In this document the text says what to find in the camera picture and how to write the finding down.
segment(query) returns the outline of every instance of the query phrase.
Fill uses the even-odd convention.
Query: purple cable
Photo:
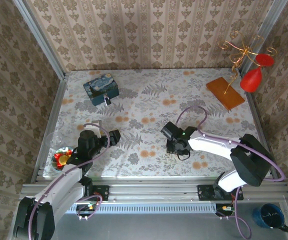
[[[84,165],[86,165],[86,164],[89,164],[89,163],[94,162],[94,161],[97,160],[100,156],[102,156],[102,155],[108,150],[108,148],[110,147],[111,141],[110,141],[110,135],[109,135],[108,131],[106,131],[106,130],[105,130],[104,128],[102,128],[101,126],[96,125],[96,124],[93,124],[93,123],[86,123],[86,124],[84,124],[83,126],[85,127],[85,126],[88,126],[88,125],[97,127],[97,128],[99,128],[100,130],[102,130],[102,131],[105,133],[105,135],[106,135],[106,137],[107,137],[107,146],[106,146],[106,148],[104,149],[104,151],[103,151],[102,153],[100,153],[99,155],[97,155],[97,156],[94,157],[93,159],[88,160],[88,161],[86,161],[86,162],[83,162],[83,163],[81,163],[80,165],[77,165],[77,166],[75,166],[75,167],[72,167],[71,169],[67,170],[66,172],[63,172],[62,175],[60,175],[60,176],[56,179],[56,181],[54,181],[54,182],[52,183],[51,186],[49,186],[49,188],[45,191],[45,193],[44,193],[44,194],[40,197],[40,199],[35,203],[35,205],[34,205],[34,207],[33,207],[33,209],[32,209],[32,212],[30,213],[29,220],[28,220],[28,239],[29,239],[29,240],[33,240],[33,239],[32,239],[32,223],[33,223],[33,217],[34,217],[34,214],[35,214],[35,212],[36,212],[36,209],[38,208],[38,205],[41,203],[41,201],[42,201],[42,200],[47,196],[47,194],[52,190],[52,188],[53,188],[66,174],[72,172],[73,170],[75,170],[75,169],[77,169],[77,168],[79,168],[79,167],[82,167],[82,166],[84,166]]]
[[[77,203],[80,203],[80,202],[83,202],[83,201],[85,201],[85,200],[89,200],[89,199],[92,199],[92,198],[95,198],[95,197],[99,198],[99,204],[98,204],[98,206],[95,208],[95,210],[94,210],[91,214],[89,214],[89,215],[87,216],[87,218],[92,217],[92,216],[98,211],[98,209],[100,208],[100,206],[101,206],[101,204],[102,204],[102,202],[103,202],[103,197],[102,197],[101,195],[99,195],[99,194],[95,194],[95,195],[92,195],[92,196],[83,197],[83,198],[81,198],[81,199],[79,199],[79,200],[77,201]],[[82,209],[80,209],[80,210],[78,211],[78,213],[77,213],[77,216],[78,216],[78,217],[80,216],[80,212],[81,212],[83,209],[84,209],[84,208],[82,208]]]
[[[263,159],[266,160],[267,162],[269,162],[269,163],[279,172],[279,174],[280,174],[281,177],[280,177],[280,178],[277,178],[277,179],[264,178],[264,180],[270,181],[270,182],[281,182],[281,181],[283,181],[283,180],[285,179],[285,175],[284,175],[283,171],[276,165],[276,163],[273,162],[271,159],[269,159],[267,156],[265,156],[265,155],[263,155],[262,153],[260,153],[259,151],[256,151],[255,149],[253,149],[253,148],[251,148],[251,147],[249,147],[249,146],[246,146],[246,145],[244,145],[244,144],[242,144],[242,143],[240,143],[240,142],[238,142],[238,141],[228,140],[228,139],[225,139],[225,138],[222,138],[222,137],[210,136],[210,135],[207,135],[206,133],[203,133],[203,132],[201,131],[201,129],[200,129],[200,126],[201,126],[201,125],[205,122],[205,120],[207,119],[207,117],[208,117],[208,112],[207,112],[206,109],[203,108],[202,106],[195,105],[195,106],[189,106],[189,107],[185,108],[185,109],[180,113],[180,115],[178,116],[175,125],[178,124],[181,116],[182,116],[187,110],[189,110],[189,109],[191,109],[191,108],[200,108],[200,109],[202,109],[202,110],[205,112],[205,117],[204,117],[204,119],[203,119],[203,120],[198,124],[198,126],[197,126],[198,132],[199,132],[201,135],[203,135],[204,138],[209,139],[209,140],[213,140],[213,141],[222,141],[223,143],[229,143],[229,144],[234,143],[234,144],[236,144],[236,145],[238,145],[238,146],[240,146],[240,147],[242,147],[242,148],[244,148],[244,149],[246,149],[246,150],[248,150],[248,151],[250,151],[250,152],[252,152],[252,153],[254,153],[254,154],[256,154],[256,155],[258,155],[259,157],[263,158]],[[235,202],[234,202],[235,216],[229,216],[229,218],[235,218],[236,226],[237,226],[237,229],[238,229],[239,234],[240,234],[244,239],[249,240],[249,239],[251,239],[251,237],[252,237],[251,228],[250,228],[250,226],[248,225],[248,223],[247,223],[243,218],[241,218],[241,217],[238,216],[238,195],[239,195],[240,189],[241,189],[241,187],[239,186],[239,187],[237,188],[236,196],[235,196]],[[249,230],[249,236],[248,236],[248,237],[246,237],[246,236],[242,233],[242,231],[241,231],[241,229],[240,229],[240,225],[239,225],[239,220],[241,220],[241,221],[247,226],[247,228],[248,228],[248,230]]]

